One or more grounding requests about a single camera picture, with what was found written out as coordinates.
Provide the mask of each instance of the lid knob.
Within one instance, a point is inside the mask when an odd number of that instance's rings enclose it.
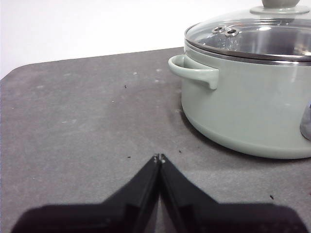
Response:
[[[262,0],[264,8],[292,8],[297,5],[300,0]]]

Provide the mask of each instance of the pot handle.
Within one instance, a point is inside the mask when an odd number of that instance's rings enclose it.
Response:
[[[182,78],[206,82],[212,90],[217,88],[219,69],[198,63],[185,54],[171,57],[169,67],[174,74]]]

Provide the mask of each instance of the metal handle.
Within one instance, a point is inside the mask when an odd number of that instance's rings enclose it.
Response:
[[[171,57],[169,67],[174,74],[180,77],[206,82],[212,90],[217,88],[219,69],[198,63],[185,54]]]
[[[308,140],[311,140],[311,101],[308,103],[300,123],[300,132]]]

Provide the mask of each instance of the lid rim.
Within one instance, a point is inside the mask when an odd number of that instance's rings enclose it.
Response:
[[[229,61],[255,63],[255,64],[261,64],[261,65],[275,65],[275,66],[303,66],[303,67],[310,67],[311,66],[311,61],[266,60],[266,59],[256,59],[256,58],[249,58],[249,57],[230,56],[227,54],[210,52],[210,51],[203,50],[201,48],[198,48],[198,47],[190,44],[187,40],[185,40],[185,49],[186,48],[194,50],[194,51],[201,53],[203,55],[209,55],[212,57],[217,57],[217,58],[221,58],[221,59],[225,59],[225,60],[229,60]]]
[[[311,62],[311,56],[258,54],[258,53],[250,53],[250,52],[231,51],[231,50],[224,50],[224,49],[215,48],[211,46],[200,45],[186,38],[185,40],[189,44],[199,49],[213,52],[213,53],[228,55],[232,57],[244,57],[244,58],[253,58],[253,59],[258,59],[258,60],[270,60],[270,61]]]

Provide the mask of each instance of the gray mat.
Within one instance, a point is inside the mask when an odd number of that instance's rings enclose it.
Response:
[[[103,201],[159,152],[217,201],[288,205],[311,229],[311,159],[257,158],[198,133],[167,65],[181,53],[33,64],[3,78],[1,232],[31,207]]]

